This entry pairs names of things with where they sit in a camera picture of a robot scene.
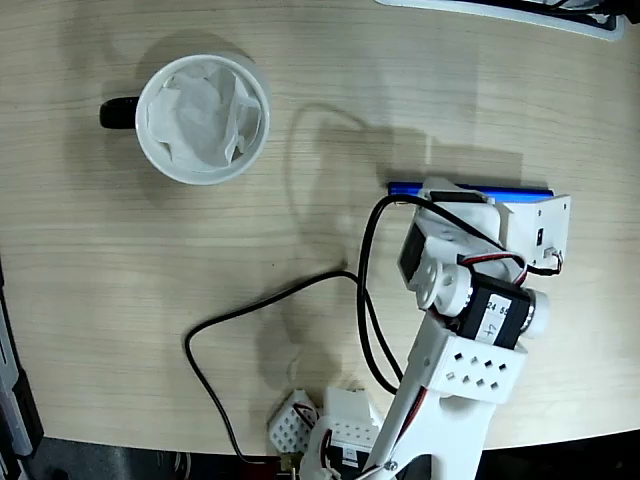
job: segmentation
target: blue battery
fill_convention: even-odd
[[[460,188],[467,190],[477,190],[492,197],[496,202],[530,203],[553,197],[553,191],[544,188],[530,187],[487,187],[484,185],[456,184]],[[403,193],[417,196],[422,188],[422,183],[418,182],[389,182],[387,192],[389,195]]]

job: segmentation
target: white mug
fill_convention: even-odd
[[[262,107],[262,117],[255,140],[247,151],[228,167],[210,172],[194,172],[179,168],[171,160],[168,148],[149,133],[148,106],[167,79],[184,67],[202,61],[215,61],[231,69],[254,90]],[[100,124],[109,129],[135,128],[145,156],[158,170],[178,182],[189,185],[215,185],[237,177],[249,168],[264,149],[271,126],[271,92],[266,78],[255,63],[235,53],[201,54],[179,58],[158,70],[147,82],[139,97],[108,100],[100,107]]]

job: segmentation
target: table surface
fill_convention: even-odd
[[[389,180],[427,174],[573,196],[552,322],[488,447],[640,427],[640,47],[373,0],[6,0],[0,251],[46,434],[230,452],[182,350],[197,322],[296,279],[354,269]],[[254,59],[273,90],[259,160],[221,186],[170,181],[100,104],[170,60]],[[371,289],[396,355],[421,321],[395,267],[411,208],[376,236]],[[355,290],[332,280],[200,334],[242,448],[297,387],[366,387]]]

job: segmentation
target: mug rim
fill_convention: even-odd
[[[262,107],[262,121],[258,130],[259,138],[254,140],[256,145],[253,149],[250,148],[249,152],[243,153],[240,157],[233,160],[228,166],[211,172],[194,172],[190,170],[184,170],[173,164],[169,152],[166,147],[162,146],[160,142],[153,139],[149,133],[147,125],[147,107],[151,101],[152,95],[155,95],[160,90],[165,81],[170,75],[174,74],[184,66],[203,60],[214,60],[224,66],[230,68],[237,75],[245,79],[249,85],[253,88],[258,101]],[[252,72],[246,65],[249,64],[255,69]],[[186,57],[177,58],[168,64],[164,65],[157,72],[155,72],[151,78],[147,81],[146,85],[140,93],[138,105],[136,107],[135,128],[136,135],[138,137],[138,143],[142,148],[143,153],[151,164],[173,180],[189,185],[216,185],[222,182],[226,182],[244,173],[256,159],[262,153],[267,141],[271,126],[271,111],[268,93],[265,91],[266,82],[260,83],[256,75],[261,76],[257,70],[257,66],[248,58],[235,53],[201,53],[188,55]],[[166,158],[159,160],[156,156],[160,154],[160,148],[164,150],[162,153]]]

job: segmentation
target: black floor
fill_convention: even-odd
[[[476,480],[638,480],[639,448],[640,431],[635,431],[576,442],[487,451]],[[176,456],[171,452],[45,438],[27,466],[32,480],[183,480],[185,458],[182,455],[178,473],[174,473]],[[192,480],[276,478],[275,466],[252,468],[233,456],[190,458]]]

